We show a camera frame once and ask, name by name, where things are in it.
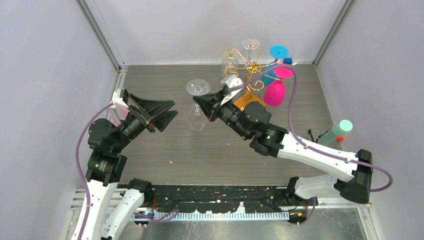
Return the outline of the pink wine glass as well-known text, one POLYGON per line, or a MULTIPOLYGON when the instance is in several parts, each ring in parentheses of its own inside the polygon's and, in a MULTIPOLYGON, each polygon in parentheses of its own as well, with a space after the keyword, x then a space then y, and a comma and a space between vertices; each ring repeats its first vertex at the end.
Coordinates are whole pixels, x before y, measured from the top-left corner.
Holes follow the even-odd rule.
POLYGON ((267 85, 263 101, 268 106, 278 107, 283 103, 286 95, 286 86, 283 80, 292 78, 294 73, 289 68, 277 68, 272 72, 277 77, 277 80, 267 85))

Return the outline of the blue wine glass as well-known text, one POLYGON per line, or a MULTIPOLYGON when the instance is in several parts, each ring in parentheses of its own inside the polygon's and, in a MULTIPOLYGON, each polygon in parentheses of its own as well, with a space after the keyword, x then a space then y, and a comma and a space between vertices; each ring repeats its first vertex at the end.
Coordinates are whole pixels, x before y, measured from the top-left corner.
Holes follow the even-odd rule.
MULTIPOLYGON (((274 58, 274 61, 271 62, 269 66, 265 67, 265 70, 272 67, 272 64, 276 64, 278 60, 284 60, 284 58, 289 55, 289 50, 283 45, 273 45, 269 49, 269 53, 274 58)), ((265 87, 268 87, 271 83, 279 79, 280 78, 273 71, 270 71, 261 77, 261 81, 265 87)))

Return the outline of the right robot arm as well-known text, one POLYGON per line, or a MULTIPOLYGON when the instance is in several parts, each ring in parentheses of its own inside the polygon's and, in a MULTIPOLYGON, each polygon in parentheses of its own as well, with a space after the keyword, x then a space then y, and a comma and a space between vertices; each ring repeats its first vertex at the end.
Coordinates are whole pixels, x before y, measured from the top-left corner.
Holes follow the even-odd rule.
POLYGON ((193 96, 193 100, 210 122, 220 119, 262 156, 297 161, 320 169, 326 174, 315 177, 291 177, 285 200, 299 205, 309 199, 341 196, 357 204, 370 201, 372 154, 339 151, 301 139, 283 127, 270 123, 272 114, 258 101, 241 110, 231 100, 222 102, 224 91, 193 96))

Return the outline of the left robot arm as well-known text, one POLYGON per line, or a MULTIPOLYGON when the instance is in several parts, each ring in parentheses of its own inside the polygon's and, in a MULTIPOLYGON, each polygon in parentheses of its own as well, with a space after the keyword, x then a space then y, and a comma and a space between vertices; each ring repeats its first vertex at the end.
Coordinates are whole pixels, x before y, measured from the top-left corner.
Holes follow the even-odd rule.
POLYGON ((84 127, 83 131, 89 132, 87 142, 92 153, 86 174, 81 176, 85 197, 71 239, 116 240, 136 210, 153 202, 152 184, 134 178, 112 214, 106 216, 127 162, 122 151, 144 130, 163 132, 178 114, 172 109, 174 105, 173 100, 143 99, 119 88, 102 111, 111 106, 125 109, 128 111, 125 119, 115 125, 96 113, 84 127))

